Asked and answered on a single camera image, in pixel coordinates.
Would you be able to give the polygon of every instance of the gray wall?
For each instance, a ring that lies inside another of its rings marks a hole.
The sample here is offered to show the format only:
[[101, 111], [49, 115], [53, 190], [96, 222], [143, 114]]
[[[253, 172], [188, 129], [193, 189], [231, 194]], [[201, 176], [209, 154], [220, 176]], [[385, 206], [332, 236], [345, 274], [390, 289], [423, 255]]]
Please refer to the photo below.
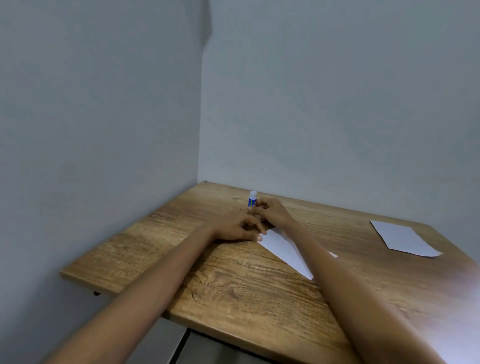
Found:
[[108, 301], [59, 269], [196, 184], [201, 2], [1, 1], [0, 49], [0, 362], [35, 363]]
[[431, 224], [480, 262], [479, 11], [213, 0], [199, 180]]

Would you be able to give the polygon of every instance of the forearm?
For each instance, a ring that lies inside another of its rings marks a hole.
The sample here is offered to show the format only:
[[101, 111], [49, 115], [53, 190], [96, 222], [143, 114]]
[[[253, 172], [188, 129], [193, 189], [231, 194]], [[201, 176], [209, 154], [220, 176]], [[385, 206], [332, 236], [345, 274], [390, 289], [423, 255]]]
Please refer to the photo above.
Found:
[[209, 229], [197, 229], [71, 337], [47, 363], [125, 362], [212, 239]]
[[444, 363], [394, 307], [343, 267], [298, 222], [284, 230], [365, 362]]

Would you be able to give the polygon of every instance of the wooden tabletop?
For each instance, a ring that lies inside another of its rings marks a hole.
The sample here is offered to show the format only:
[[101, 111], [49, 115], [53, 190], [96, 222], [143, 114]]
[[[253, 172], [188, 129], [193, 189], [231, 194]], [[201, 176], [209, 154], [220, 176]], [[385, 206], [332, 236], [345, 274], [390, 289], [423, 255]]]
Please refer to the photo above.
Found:
[[[249, 191], [202, 182], [88, 252], [61, 274], [120, 293], [206, 220], [245, 207]], [[259, 197], [272, 197], [259, 193]], [[278, 197], [339, 261], [398, 307], [449, 363], [480, 357], [480, 268], [432, 227]], [[387, 249], [369, 219], [410, 226], [436, 250]], [[214, 243], [165, 317], [283, 363], [359, 363], [321, 292], [256, 242]]]

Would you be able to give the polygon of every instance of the hand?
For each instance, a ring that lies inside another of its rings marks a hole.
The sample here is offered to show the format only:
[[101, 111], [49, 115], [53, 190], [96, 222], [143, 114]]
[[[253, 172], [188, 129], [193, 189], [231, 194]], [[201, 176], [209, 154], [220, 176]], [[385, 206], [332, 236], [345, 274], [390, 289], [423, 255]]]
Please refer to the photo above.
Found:
[[249, 210], [281, 230], [295, 221], [277, 198], [260, 198], [255, 203], [255, 207], [249, 207]]
[[262, 237], [257, 232], [246, 231], [243, 228], [244, 225], [256, 226], [262, 234], [267, 234], [261, 222], [247, 208], [232, 211], [206, 223], [206, 227], [212, 229], [214, 239], [262, 241]]

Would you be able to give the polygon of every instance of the white paper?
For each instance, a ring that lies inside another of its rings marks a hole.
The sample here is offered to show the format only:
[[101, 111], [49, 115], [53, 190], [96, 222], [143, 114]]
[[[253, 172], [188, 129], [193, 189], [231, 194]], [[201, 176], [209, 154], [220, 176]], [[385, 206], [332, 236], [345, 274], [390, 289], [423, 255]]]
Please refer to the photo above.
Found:
[[439, 256], [442, 253], [433, 249], [418, 236], [412, 228], [370, 220], [383, 238], [388, 249], [420, 256]]
[[313, 275], [305, 264], [294, 242], [287, 239], [278, 228], [269, 230], [267, 235], [262, 234], [262, 238], [263, 240], [258, 242], [261, 246], [278, 256], [306, 278], [313, 279]]

